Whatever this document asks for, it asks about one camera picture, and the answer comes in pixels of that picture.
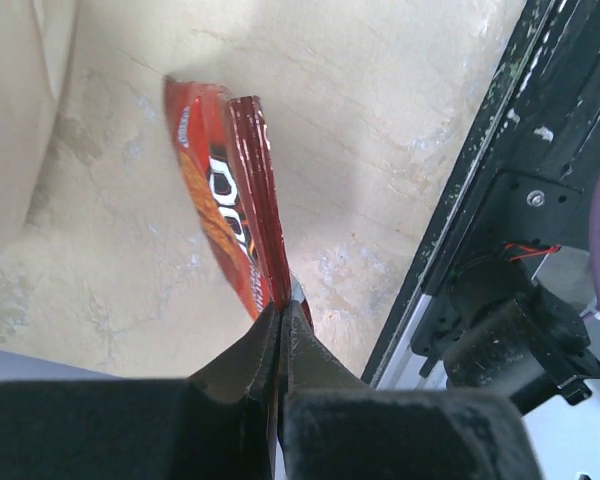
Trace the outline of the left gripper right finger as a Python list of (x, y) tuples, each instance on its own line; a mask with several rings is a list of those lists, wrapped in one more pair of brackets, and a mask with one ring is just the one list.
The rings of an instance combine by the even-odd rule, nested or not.
[(480, 389), (375, 390), (317, 339), (298, 302), (283, 314), (282, 345), (288, 478), (541, 478), (509, 400)]

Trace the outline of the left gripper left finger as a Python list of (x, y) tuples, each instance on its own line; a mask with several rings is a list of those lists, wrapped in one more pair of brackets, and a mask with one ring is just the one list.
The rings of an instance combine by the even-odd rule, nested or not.
[(280, 314), (187, 378), (0, 382), (0, 479), (269, 479)]

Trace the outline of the red Doritos chip bag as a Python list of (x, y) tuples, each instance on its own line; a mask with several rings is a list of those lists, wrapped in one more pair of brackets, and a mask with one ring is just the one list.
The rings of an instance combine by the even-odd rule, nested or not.
[(267, 123), (256, 96), (166, 77), (164, 110), (184, 183), (225, 278), (252, 318), (310, 310), (286, 254)]

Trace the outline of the white paper bag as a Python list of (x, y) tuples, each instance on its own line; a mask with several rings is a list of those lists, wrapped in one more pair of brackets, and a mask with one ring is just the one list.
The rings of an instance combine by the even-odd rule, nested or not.
[(0, 1), (0, 252), (19, 234), (52, 135), (75, 1)]

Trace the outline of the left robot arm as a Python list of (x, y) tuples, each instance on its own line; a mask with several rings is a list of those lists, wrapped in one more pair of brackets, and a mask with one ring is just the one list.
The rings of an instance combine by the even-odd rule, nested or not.
[(590, 386), (376, 390), (292, 303), (187, 378), (0, 381), (0, 479), (600, 479)]

